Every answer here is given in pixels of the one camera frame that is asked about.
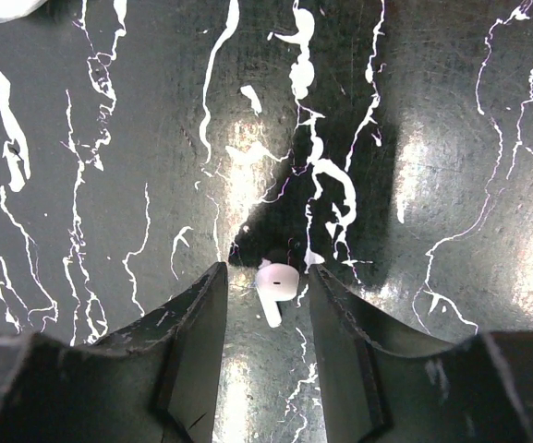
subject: black marble surface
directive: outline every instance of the black marble surface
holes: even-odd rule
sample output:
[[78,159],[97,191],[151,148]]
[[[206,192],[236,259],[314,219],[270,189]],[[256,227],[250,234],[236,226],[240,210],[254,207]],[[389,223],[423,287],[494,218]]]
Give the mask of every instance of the black marble surface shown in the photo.
[[533,329],[533,0],[0,25],[0,333],[94,342],[229,261],[214,441],[325,441],[309,300],[270,329],[253,288],[275,248],[442,339]]

